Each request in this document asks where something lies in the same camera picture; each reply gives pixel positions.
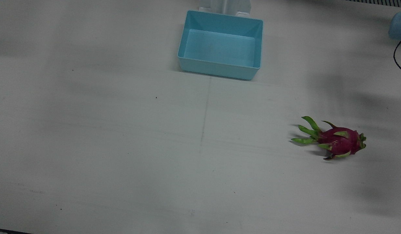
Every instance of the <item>dragon fruit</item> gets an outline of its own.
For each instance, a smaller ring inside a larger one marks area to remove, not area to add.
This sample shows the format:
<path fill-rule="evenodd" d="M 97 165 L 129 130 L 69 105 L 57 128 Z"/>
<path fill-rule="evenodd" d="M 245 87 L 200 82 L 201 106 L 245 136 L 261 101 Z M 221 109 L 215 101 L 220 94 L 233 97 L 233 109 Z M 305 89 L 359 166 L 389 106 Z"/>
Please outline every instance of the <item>dragon fruit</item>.
<path fill-rule="evenodd" d="M 332 153 L 330 157 L 324 158 L 324 160 L 347 157 L 366 147 L 363 142 L 367 138 L 364 137 L 363 133 L 358 134 L 357 131 L 349 128 L 334 126 L 328 121 L 324 122 L 332 128 L 323 132 L 312 118 L 309 116 L 303 116 L 302 118 L 310 124 L 313 130 L 307 129 L 302 125 L 299 125 L 299 129 L 309 134 L 310 138 L 293 138 L 292 141 L 302 144 L 318 142 L 319 147 Z"/>

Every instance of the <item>blue object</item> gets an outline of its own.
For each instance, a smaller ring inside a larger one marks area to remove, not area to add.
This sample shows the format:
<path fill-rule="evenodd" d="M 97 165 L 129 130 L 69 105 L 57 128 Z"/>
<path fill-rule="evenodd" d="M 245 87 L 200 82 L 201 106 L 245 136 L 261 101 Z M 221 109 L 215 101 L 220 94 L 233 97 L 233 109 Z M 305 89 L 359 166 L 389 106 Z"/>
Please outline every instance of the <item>blue object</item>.
<path fill-rule="evenodd" d="M 394 15 L 391 20 L 388 36 L 394 40 L 401 40 L 401 12 Z"/>
<path fill-rule="evenodd" d="M 263 21 L 188 11 L 178 58 L 183 71 L 251 80 L 261 66 Z"/>

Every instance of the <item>white table surface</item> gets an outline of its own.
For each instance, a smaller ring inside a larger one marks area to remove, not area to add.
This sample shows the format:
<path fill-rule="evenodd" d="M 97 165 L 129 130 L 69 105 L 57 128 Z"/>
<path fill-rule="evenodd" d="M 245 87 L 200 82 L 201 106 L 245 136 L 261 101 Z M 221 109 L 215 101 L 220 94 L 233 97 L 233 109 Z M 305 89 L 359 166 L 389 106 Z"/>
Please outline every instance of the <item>white table surface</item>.
<path fill-rule="evenodd" d="M 0 0 L 0 228 L 400 234 L 401 8 L 251 2 L 262 67 L 242 81 L 179 68 L 196 0 Z M 290 142 L 304 115 L 367 147 L 322 160 Z"/>

